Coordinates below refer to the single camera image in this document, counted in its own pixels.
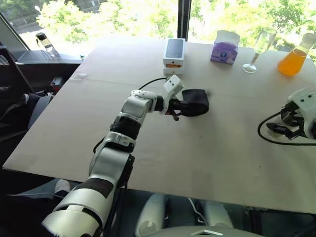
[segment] orange juice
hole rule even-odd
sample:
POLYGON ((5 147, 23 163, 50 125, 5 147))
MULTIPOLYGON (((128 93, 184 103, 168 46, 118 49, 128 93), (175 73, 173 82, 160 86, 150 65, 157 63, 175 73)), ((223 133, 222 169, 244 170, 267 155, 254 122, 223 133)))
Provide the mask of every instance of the orange juice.
POLYGON ((295 48, 278 63, 277 68, 282 74, 294 76, 300 72, 306 56, 304 51, 295 48))

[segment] champagne glass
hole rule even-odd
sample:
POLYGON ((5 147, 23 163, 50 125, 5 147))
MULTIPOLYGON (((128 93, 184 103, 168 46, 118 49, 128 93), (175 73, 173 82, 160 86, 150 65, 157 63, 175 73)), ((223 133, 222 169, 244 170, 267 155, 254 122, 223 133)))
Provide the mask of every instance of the champagne glass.
POLYGON ((254 63, 257 60, 258 56, 261 53, 268 51, 272 43, 275 41, 277 35, 277 31, 270 27, 265 27, 262 29, 260 34, 258 35, 254 50, 255 56, 251 60, 250 63, 246 63, 242 66, 242 69, 247 73, 255 73, 257 68, 255 67, 254 63))

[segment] water bottle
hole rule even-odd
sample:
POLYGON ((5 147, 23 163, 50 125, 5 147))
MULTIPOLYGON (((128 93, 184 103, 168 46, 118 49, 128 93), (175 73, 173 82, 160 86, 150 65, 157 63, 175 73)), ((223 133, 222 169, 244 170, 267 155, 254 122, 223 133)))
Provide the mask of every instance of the water bottle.
POLYGON ((277 69, 279 72, 287 76, 298 74, 304 64, 308 52, 315 43, 315 34, 304 34, 302 42, 278 63, 277 69))
POLYGON ((42 43, 47 53, 52 57, 56 58, 59 56, 57 50, 54 48, 54 46, 51 44, 45 33, 39 32, 36 34, 37 39, 42 43))

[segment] cable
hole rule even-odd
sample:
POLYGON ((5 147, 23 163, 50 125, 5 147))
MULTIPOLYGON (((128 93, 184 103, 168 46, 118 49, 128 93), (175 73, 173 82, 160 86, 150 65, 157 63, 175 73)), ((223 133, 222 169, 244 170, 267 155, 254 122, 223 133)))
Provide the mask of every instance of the cable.
POLYGON ((206 219, 204 218, 204 216, 203 216, 200 212, 197 211, 196 207, 195 207, 194 204, 193 204, 192 199, 188 197, 188 200, 189 200, 189 202, 191 203, 191 206, 193 207, 193 211, 194 211, 197 215, 199 215, 200 218, 202 218, 202 220, 204 221, 205 225, 208 226, 208 223, 207 223, 206 219))
POLYGON ((258 135, 266 140, 267 142, 271 142, 271 143, 274 143, 274 144, 278 144, 278 145, 285 145, 285 146, 316 146, 316 143, 290 143, 290 142, 277 142, 277 141, 273 141, 265 136, 263 136, 261 134, 261 127, 264 123, 266 123, 267 121, 269 121, 270 119, 273 119, 274 117, 280 115, 282 113, 282 111, 280 112, 277 112, 276 114, 274 115, 271 115, 270 117, 266 118, 265 120, 263 120, 261 123, 259 123, 258 125, 258 129, 257 129, 257 132, 258 132, 258 135))
POLYGON ((114 216, 115 216, 115 213, 116 213, 117 208, 118 208, 121 194, 122 194, 121 189, 116 189, 115 194, 114 194, 114 198, 113 198, 113 204, 112 204, 108 219, 107 219, 105 226, 104 226, 104 236, 110 235, 110 232, 112 229, 112 223, 113 223, 114 216))
POLYGON ((105 137, 103 137, 103 138, 94 146, 94 148, 93 148, 93 153, 94 153, 94 154, 96 153, 97 147, 101 144, 101 142, 103 141, 104 138, 105 138, 105 137))
POLYGON ((122 226, 122 215, 124 213, 124 207, 125 207, 125 197, 126 197, 126 191, 127 191, 127 182, 125 183, 123 194, 122 194, 122 206, 120 209, 120 217, 118 218, 118 228, 117 228, 117 234, 116 236, 120 236, 120 227, 122 226))
POLYGON ((51 194, 51 193, 37 193, 37 194, 6 194, 7 196, 38 196, 38 195, 52 195, 58 198, 64 198, 63 196, 59 196, 56 194, 51 194))
POLYGON ((167 78, 157 78, 157 79, 155 79, 155 80, 151 80, 150 82, 148 82, 148 83, 146 83, 145 85, 141 86, 141 87, 139 88, 139 90, 143 89, 146 85, 149 85, 150 83, 153 83, 153 82, 155 82, 155 81, 157 81, 157 80, 167 80, 167 78))
MULTIPOLYGON (((147 85, 149 85, 150 83, 153 83, 153 82, 155 82, 155 81, 157 81, 157 80, 167 80, 167 78, 157 78, 157 79, 155 79, 155 80, 151 80, 150 82, 148 82, 148 83, 144 84, 143 86, 141 86, 141 87, 139 88, 139 90, 143 89, 145 86, 147 86, 147 85)), ((96 153, 96 149, 97 149, 97 147, 101 144, 101 142, 103 141, 103 139, 104 139, 104 137, 94 146, 94 148, 93 148, 93 153, 94 153, 94 154, 96 153)))

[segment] bottle cap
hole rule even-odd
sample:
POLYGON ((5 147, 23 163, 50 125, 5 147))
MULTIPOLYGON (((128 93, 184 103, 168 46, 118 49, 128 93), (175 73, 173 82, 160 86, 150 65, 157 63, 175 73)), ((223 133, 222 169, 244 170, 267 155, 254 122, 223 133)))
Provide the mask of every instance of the bottle cap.
POLYGON ((43 32, 39 32, 36 34, 36 37, 39 39, 39 40, 44 40, 47 38, 47 36, 45 35, 45 33, 43 32))
POLYGON ((303 35, 303 41, 305 43, 313 45, 316 43, 316 35, 313 33, 306 33, 303 35))

